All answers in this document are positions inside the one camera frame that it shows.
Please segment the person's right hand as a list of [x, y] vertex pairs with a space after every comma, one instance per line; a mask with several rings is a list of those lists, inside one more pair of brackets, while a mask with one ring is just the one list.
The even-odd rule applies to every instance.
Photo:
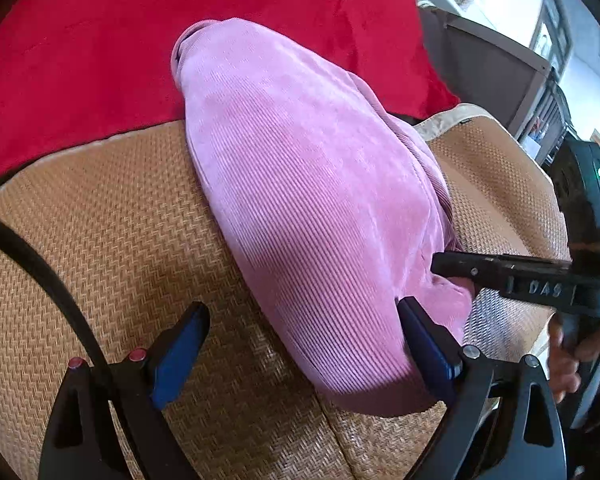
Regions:
[[573, 352], [567, 351], [562, 346], [564, 331], [562, 319], [555, 313], [547, 325], [548, 338], [550, 338], [550, 352], [548, 352], [547, 366], [550, 378], [548, 384], [552, 390], [557, 404], [567, 393], [575, 393], [580, 387], [581, 377], [578, 367], [581, 362], [595, 360], [600, 353], [600, 330], [580, 343]]

